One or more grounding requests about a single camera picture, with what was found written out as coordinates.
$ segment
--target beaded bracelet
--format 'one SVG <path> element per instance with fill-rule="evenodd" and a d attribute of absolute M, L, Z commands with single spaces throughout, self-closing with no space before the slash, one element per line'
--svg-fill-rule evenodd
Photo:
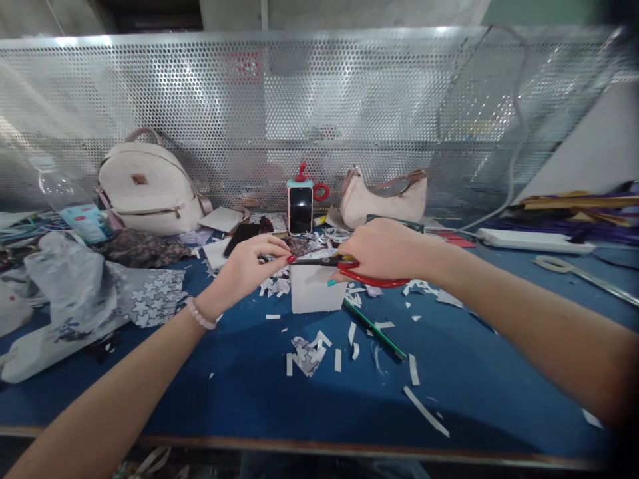
<path fill-rule="evenodd" d="M 195 301 L 193 301 L 192 297 L 186 298 L 186 306 L 191 313 L 191 316 L 193 316 L 193 318 L 195 318 L 195 320 L 204 328 L 211 331 L 217 327 L 217 323 L 211 323 L 210 321 L 204 319 L 204 316 L 202 316 L 198 309 L 195 307 Z"/>

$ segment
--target phone screen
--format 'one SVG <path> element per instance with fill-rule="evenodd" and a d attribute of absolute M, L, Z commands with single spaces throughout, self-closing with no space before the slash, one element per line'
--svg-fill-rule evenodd
<path fill-rule="evenodd" d="M 290 188 L 289 195 L 289 231 L 291 233 L 310 233 L 313 230 L 312 188 Z"/>
<path fill-rule="evenodd" d="M 238 245 L 238 243 L 241 243 L 244 240 L 248 240 L 249 238 L 252 238 L 260 234 L 260 228 L 261 228 L 260 225 L 253 224 L 253 223 L 239 224 L 238 228 L 235 230 L 235 233 L 233 233 L 233 236 L 231 236 L 231 240 L 228 242 L 228 246 L 224 250 L 223 256 L 224 257 L 231 256 L 231 253 L 233 252 L 235 247 Z"/>

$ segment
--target red scissors handle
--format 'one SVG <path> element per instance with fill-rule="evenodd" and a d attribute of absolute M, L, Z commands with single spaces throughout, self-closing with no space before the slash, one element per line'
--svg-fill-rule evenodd
<path fill-rule="evenodd" d="M 362 276 L 357 274 L 354 271 L 350 271 L 353 268 L 357 268 L 359 263 L 357 261 L 348 262 L 348 263 L 338 263 L 337 267 L 339 268 L 339 272 L 344 276 L 348 276 L 349 278 L 353 278 L 360 283 L 368 284 L 368 286 L 374 287 L 382 287 L 382 288 L 393 288 L 400 287 L 407 284 L 410 279 L 376 279 L 368 276 Z"/>

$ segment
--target workbench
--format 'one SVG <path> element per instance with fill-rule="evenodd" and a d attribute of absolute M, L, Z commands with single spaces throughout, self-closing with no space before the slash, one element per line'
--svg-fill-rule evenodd
<path fill-rule="evenodd" d="M 637 331 L 637 310 L 573 275 L 531 263 L 536 253 L 471 250 L 483 259 L 555 291 Z M 613 251 L 618 261 L 630 251 Z M 560 257 L 639 295 L 638 274 L 589 256 Z M 199 294 L 210 282 L 191 259 L 184 289 Z M 361 293 L 371 321 L 392 321 L 385 332 L 417 357 L 421 385 L 411 387 L 431 413 L 440 412 L 450 439 L 436 431 L 402 392 L 411 384 L 408 361 L 382 350 L 375 368 L 374 338 L 358 326 L 361 353 L 352 361 L 347 338 L 352 317 L 334 313 L 293 315 L 291 296 L 260 297 L 259 289 L 225 312 L 207 333 L 159 402 L 140 443 L 329 454 L 404 456 L 557 468 L 594 467 L 606 458 L 613 435 L 588 424 L 582 409 L 536 372 L 500 335 L 467 308 L 435 302 L 435 296 L 402 289 L 372 299 Z M 409 309 L 405 302 L 411 303 Z M 265 314 L 280 314 L 267 320 Z M 411 316 L 420 315 L 415 322 Z M 36 313 L 20 330 L 0 339 L 0 354 L 20 335 L 46 324 Z M 0 392 L 0 434 L 36 436 L 87 387 L 153 334 L 128 324 L 122 343 L 98 364 L 79 352 Z M 286 376 L 291 339 L 312 341 L 322 330 L 332 341 L 312 378 L 294 366 Z M 343 350 L 342 372 L 334 349 Z"/>

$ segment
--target perforated metal panel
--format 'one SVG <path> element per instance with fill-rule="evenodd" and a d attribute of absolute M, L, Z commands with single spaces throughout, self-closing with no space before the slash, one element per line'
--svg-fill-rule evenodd
<path fill-rule="evenodd" d="M 519 30 L 526 184 L 613 79 L 636 78 L 612 29 Z M 0 201 L 44 203 L 34 152 L 87 189 L 139 126 L 165 137 L 204 194 L 283 210 L 300 161 L 336 192 L 424 168 L 427 211 L 493 208 L 521 137 L 511 104 L 523 48 L 482 28 L 131 35 L 0 42 Z"/>

